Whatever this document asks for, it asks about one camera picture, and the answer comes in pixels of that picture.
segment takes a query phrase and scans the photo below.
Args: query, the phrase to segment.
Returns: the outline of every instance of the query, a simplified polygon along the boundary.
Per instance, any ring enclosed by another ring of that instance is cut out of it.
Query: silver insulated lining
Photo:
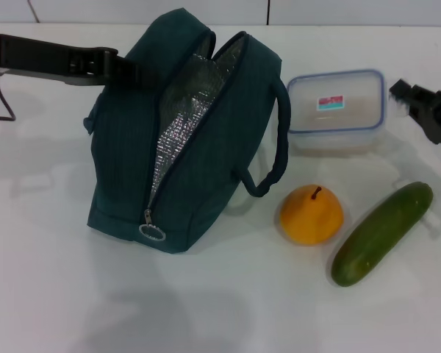
[[[210,38],[184,65],[160,100],[160,129],[149,204],[173,161],[220,93],[243,47],[241,37],[216,61],[206,58]]]

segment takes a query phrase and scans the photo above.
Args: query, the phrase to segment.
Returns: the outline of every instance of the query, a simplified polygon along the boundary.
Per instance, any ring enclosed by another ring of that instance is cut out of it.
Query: lunch bag
[[[150,90],[108,85],[84,120],[93,133],[96,169],[90,227],[184,252],[214,223],[240,181],[256,197],[279,181],[290,125],[281,60],[245,32],[212,56],[214,46],[214,32],[180,9],[160,16],[127,54],[159,84]],[[256,186],[248,166],[275,100],[276,158]]]

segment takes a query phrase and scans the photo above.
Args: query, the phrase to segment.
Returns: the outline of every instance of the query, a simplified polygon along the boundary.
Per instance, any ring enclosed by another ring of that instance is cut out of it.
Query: yellow pear
[[[331,238],[343,225],[343,219],[343,209],[337,197],[319,185],[295,189],[284,200],[280,213],[286,235],[304,245]]]

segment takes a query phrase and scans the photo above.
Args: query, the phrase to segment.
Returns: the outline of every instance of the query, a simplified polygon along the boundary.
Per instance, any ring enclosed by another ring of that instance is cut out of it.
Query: zipper pull ring
[[[139,232],[144,237],[154,240],[154,241],[164,241],[167,238],[165,232],[163,232],[159,227],[152,224],[151,209],[148,208],[144,211],[144,218],[146,219],[146,224],[141,224],[139,226]]]

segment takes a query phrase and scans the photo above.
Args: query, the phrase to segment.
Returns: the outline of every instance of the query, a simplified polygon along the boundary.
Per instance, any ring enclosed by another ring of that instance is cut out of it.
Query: container lid
[[[372,131],[384,122],[384,77],[376,70],[299,76],[287,91],[290,133]]]

